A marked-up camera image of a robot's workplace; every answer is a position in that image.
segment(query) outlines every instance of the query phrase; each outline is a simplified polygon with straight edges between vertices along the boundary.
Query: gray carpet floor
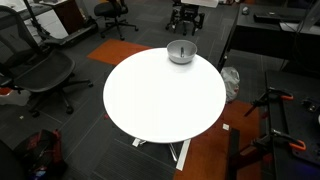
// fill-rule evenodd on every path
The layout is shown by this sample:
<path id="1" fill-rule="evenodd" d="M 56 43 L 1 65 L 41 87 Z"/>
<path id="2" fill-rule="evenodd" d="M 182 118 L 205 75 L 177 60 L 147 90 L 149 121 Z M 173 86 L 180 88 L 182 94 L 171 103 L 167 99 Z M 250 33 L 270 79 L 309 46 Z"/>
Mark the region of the gray carpet floor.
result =
<path id="1" fill-rule="evenodd" d="M 182 27 L 178 27 L 176 33 L 165 30 L 172 11 L 170 0 L 127 0 L 127 4 L 129 14 L 122 18 L 137 25 L 139 31 L 135 32 L 129 27 L 122 28 L 126 41 L 156 48 L 166 47 L 170 41 L 176 39 L 190 40 L 197 45 L 198 54 L 214 66 L 217 65 L 238 11 L 237 4 L 219 5 L 217 8 L 201 7 L 200 12 L 206 14 L 203 29 L 191 36 L 191 26 L 188 26 L 188 34 L 183 36 Z M 98 23 L 100 28 L 103 28 L 103 19 L 98 19 Z M 79 85 L 66 89 L 75 109 L 72 115 L 65 113 L 63 101 L 58 95 L 51 96 L 42 104 L 38 118 L 32 118 L 27 107 L 2 105 L 0 139 L 13 148 L 41 129 L 61 130 L 63 157 L 69 165 L 64 179 L 121 177 L 140 180 L 150 179 L 150 174 L 159 177 L 158 179 L 170 179 L 173 177 L 175 164 L 165 145 L 145 144 L 135 149 L 130 145 L 133 138 L 121 132 L 110 119 L 104 117 L 106 112 L 102 101 L 103 85 L 113 67 L 90 60 L 86 56 L 109 38 L 119 39 L 116 29 L 106 33 L 105 39 L 101 39 L 97 33 L 73 47 L 62 49 L 76 61 L 74 79 L 88 78 L 94 83 L 93 88 Z M 281 63 L 282 60 L 272 57 L 231 51 L 226 66 L 235 67 L 240 74 L 237 99 L 250 102 L 257 98 L 264 91 L 264 72 L 269 69 L 279 70 Z M 126 163 L 119 164 L 118 161 L 129 159 L 130 156 L 133 161 L 127 166 L 124 166 Z M 143 171 L 146 176 L 140 176 L 143 173 L 135 174 Z"/>

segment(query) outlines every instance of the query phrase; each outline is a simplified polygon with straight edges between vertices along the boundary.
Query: black office chair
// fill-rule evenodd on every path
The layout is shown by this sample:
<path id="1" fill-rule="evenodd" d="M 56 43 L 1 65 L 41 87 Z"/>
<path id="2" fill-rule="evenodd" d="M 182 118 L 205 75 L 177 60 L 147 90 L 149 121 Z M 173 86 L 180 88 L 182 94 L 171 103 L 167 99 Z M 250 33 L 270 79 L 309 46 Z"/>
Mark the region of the black office chair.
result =
<path id="1" fill-rule="evenodd" d="M 101 3 L 95 6 L 94 14 L 96 16 L 103 16 L 105 20 L 107 20 L 107 18 L 114 19 L 114 22 L 106 22 L 106 29 L 100 33 L 101 37 L 104 38 L 104 33 L 113 27 L 117 27 L 121 40 L 124 40 L 124 37 L 122 36 L 120 26 L 134 27 L 134 30 L 138 31 L 139 29 L 136 25 L 128 24 L 125 19 L 121 21 L 118 20 L 117 17 L 120 17 L 122 14 L 127 14 L 128 11 L 128 6 L 125 4 L 124 0 L 109 0 L 109 2 Z"/>
<path id="2" fill-rule="evenodd" d="M 6 6 L 0 6 L 0 87 L 14 90 L 28 90 L 36 103 L 30 108 L 33 117 L 39 115 L 38 105 L 53 92 L 58 92 L 67 106 L 67 113 L 73 112 L 64 87 L 86 83 L 90 80 L 69 82 L 75 62 L 63 53 L 43 51 L 32 38 L 19 13 Z"/>
<path id="3" fill-rule="evenodd" d="M 169 30 L 171 26 L 173 32 L 176 32 L 177 25 L 182 22 L 183 24 L 183 35 L 187 35 L 187 23 L 192 23 L 192 36 L 198 29 L 202 29 L 204 21 L 204 13 L 198 13 L 199 6 L 191 4 L 183 4 L 181 0 L 172 0 L 173 1 L 173 11 L 171 13 L 170 22 L 166 26 L 166 30 Z"/>

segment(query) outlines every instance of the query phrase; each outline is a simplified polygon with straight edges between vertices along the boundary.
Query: backpack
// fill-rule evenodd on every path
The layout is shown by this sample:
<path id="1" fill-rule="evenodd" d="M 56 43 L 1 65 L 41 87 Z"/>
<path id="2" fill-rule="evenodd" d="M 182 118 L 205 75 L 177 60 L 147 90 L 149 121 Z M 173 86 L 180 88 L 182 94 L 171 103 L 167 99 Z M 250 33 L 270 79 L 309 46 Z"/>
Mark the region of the backpack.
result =
<path id="1" fill-rule="evenodd" d="M 62 176 L 67 169 L 61 153 L 61 134 L 41 130 L 22 141 L 14 150 L 28 179 Z"/>

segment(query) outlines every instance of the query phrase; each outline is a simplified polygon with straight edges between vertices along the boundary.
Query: metal bowl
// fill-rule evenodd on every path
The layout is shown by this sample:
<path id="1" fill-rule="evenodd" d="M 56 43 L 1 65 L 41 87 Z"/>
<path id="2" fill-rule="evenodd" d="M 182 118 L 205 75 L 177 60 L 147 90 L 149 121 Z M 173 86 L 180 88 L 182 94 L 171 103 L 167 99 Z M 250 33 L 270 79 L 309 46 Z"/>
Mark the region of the metal bowl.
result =
<path id="1" fill-rule="evenodd" d="M 172 41 L 167 46 L 169 59 L 178 64 L 186 64 L 192 61 L 197 53 L 197 46 L 186 40 Z"/>

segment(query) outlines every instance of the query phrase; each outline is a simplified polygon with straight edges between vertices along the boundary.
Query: white round table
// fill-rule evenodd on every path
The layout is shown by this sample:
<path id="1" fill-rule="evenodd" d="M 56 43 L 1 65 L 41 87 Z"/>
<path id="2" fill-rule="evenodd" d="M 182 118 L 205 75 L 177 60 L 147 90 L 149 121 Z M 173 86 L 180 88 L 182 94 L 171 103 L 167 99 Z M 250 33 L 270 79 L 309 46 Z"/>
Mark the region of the white round table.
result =
<path id="1" fill-rule="evenodd" d="M 111 120 L 129 135 L 154 143 L 193 138 L 219 118 L 226 90 L 219 72 L 196 55 L 170 61 L 166 48 L 136 53 L 115 67 L 103 92 Z"/>

